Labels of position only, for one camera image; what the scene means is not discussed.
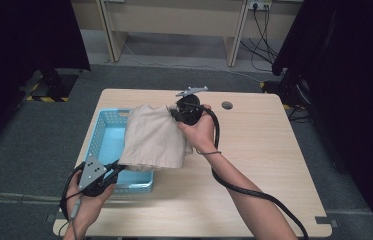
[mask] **electrical socket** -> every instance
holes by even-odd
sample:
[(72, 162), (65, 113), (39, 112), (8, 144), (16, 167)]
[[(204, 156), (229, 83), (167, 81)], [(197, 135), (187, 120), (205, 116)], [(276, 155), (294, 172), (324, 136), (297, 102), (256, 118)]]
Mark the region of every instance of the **electrical socket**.
[(258, 4), (257, 11), (267, 11), (271, 9), (272, 0), (249, 0), (248, 8), (254, 10), (254, 4)]

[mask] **blue plastic basket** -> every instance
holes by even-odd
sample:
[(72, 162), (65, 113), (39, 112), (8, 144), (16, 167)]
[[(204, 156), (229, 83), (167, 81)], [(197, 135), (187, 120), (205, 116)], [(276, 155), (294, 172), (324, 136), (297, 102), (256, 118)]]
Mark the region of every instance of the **blue plastic basket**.
[[(117, 108), (103, 109), (99, 112), (85, 160), (87, 156), (94, 156), (105, 165), (120, 159), (124, 149), (124, 133), (130, 110)], [(118, 175), (114, 191), (117, 193), (151, 192), (152, 185), (153, 171), (123, 170)]]

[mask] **light wood tabletop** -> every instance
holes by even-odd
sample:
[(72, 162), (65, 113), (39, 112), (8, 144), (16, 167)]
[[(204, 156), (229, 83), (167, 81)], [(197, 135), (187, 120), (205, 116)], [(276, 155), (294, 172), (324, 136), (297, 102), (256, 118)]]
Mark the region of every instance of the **light wood tabletop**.
[[(101, 109), (170, 106), (180, 91), (104, 90), (76, 165), (85, 158)], [(331, 225), (316, 222), (316, 217), (326, 217), (326, 213), (278, 96), (210, 91), (196, 95), (201, 103), (211, 105), (219, 119), (223, 155), (265, 193), (285, 204), (310, 237), (329, 236)], [(224, 101), (233, 108), (223, 109)], [(299, 227), (286, 218), (297, 236), (302, 236)], [(65, 222), (55, 221), (55, 234)], [(196, 153), (186, 157), (181, 169), (156, 171), (152, 192), (114, 194), (87, 235), (252, 237), (226, 189), (213, 178), (205, 158)]]

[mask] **towel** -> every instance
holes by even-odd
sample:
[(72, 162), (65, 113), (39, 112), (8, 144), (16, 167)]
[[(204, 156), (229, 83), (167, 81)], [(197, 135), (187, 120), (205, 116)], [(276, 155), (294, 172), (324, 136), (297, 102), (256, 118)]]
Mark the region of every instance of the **towel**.
[(129, 112), (118, 164), (131, 171), (181, 168), (192, 151), (167, 107), (142, 105)]

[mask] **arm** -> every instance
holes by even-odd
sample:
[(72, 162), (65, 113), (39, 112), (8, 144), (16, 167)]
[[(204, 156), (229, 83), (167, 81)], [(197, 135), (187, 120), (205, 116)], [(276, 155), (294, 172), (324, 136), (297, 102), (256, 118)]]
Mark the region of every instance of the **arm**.
[[(179, 123), (189, 143), (201, 153), (215, 152), (214, 123), (208, 114), (203, 114), (194, 126)], [(222, 154), (204, 155), (214, 171), (225, 181), (238, 187), (261, 191), (252, 181), (236, 169)], [(297, 239), (283, 214), (275, 204), (268, 200), (244, 195), (235, 191), (228, 192), (245, 224), (255, 236), (264, 239)]]
[[(67, 197), (76, 194), (79, 191), (78, 182), (81, 171), (74, 174), (67, 191)], [(114, 184), (110, 185), (105, 191), (96, 197), (74, 196), (67, 201), (68, 216), (73, 212), (74, 204), (77, 199), (81, 198), (80, 208), (77, 215), (72, 219), (67, 227), (64, 240), (83, 239), (87, 229), (98, 219), (102, 206), (114, 191)]]

